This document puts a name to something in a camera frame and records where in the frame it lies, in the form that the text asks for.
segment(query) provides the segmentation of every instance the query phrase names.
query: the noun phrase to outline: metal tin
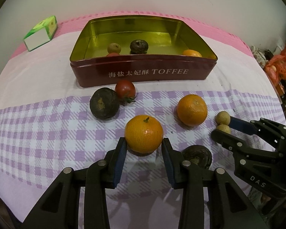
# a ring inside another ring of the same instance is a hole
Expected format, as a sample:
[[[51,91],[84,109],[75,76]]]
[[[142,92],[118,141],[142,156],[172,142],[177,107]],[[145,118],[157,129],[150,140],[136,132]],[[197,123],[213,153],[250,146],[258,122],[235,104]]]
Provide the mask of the metal tin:
[[[147,54],[131,55],[130,43],[148,42]],[[120,56],[106,57],[107,46],[118,43]],[[182,56],[186,49],[200,57]],[[83,88],[158,80],[204,80],[217,56],[185,22],[158,16],[122,15],[90,20],[70,56],[71,67]]]

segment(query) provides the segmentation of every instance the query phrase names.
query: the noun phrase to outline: red tomato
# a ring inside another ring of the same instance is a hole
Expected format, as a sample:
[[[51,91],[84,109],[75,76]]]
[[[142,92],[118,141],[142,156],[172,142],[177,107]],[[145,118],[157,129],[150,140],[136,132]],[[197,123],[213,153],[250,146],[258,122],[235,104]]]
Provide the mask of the red tomato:
[[[112,52],[106,55],[106,57],[113,57],[113,56],[119,56],[120,54],[116,53],[116,52]]]
[[[136,96],[136,88],[132,82],[128,80],[120,80],[116,84],[116,94],[119,99],[132,98]]]

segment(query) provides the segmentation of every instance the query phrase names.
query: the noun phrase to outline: pink tablecloth edge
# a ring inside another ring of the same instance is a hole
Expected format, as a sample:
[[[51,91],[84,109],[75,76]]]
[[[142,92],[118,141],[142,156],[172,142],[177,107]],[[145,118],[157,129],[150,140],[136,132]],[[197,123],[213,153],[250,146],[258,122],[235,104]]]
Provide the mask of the pink tablecloth edge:
[[[121,11],[102,12],[102,13],[80,16],[77,18],[73,18],[73,19],[58,23],[58,29],[55,33],[54,38],[56,38],[60,35],[63,35],[65,33],[72,33],[72,32],[81,31],[84,28],[84,26],[87,24],[87,22],[91,19],[106,17],[106,16],[114,16],[114,15],[153,15],[153,16],[162,16],[162,17],[179,19],[179,20],[182,20],[185,23],[187,23],[200,36],[205,36],[205,37],[214,39],[216,41],[219,41],[221,43],[224,43],[226,45],[230,45],[230,46],[234,47],[235,49],[245,53],[246,55],[253,57],[251,50],[248,47],[248,45],[245,42],[243,42],[239,37],[237,37],[233,34],[227,33],[224,30],[209,26],[203,22],[199,22],[199,21],[194,20],[194,19],[185,18],[185,17],[177,16],[177,15],[169,15],[169,14],[163,14],[163,13],[158,13],[158,12],[150,12],[150,11],[121,10]],[[19,54],[21,54],[25,51],[27,51],[27,48],[26,48],[25,44],[22,43],[16,49],[16,51],[11,55],[10,59],[18,56]]]

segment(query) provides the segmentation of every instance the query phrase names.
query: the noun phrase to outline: tissue box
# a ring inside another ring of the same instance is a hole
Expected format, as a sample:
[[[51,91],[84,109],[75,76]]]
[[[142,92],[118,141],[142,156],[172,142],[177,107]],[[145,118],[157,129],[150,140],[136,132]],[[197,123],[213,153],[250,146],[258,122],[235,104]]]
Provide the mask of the tissue box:
[[[41,45],[51,41],[56,29],[57,20],[54,15],[39,22],[23,38],[28,51],[30,52],[37,47],[40,47]]]

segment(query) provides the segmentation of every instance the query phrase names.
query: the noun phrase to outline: orange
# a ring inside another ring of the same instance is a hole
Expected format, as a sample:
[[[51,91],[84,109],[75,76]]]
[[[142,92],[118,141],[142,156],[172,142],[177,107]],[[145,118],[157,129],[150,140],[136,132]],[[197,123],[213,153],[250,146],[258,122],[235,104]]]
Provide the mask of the orange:
[[[208,108],[199,95],[186,95],[178,102],[177,114],[187,126],[198,126],[205,121]]]
[[[198,52],[198,51],[195,51],[195,50],[184,50],[182,55],[184,56],[192,56],[192,57],[201,57],[202,58],[202,55]]]
[[[163,128],[149,115],[137,115],[127,122],[124,132],[127,145],[138,153],[151,153],[161,144]]]

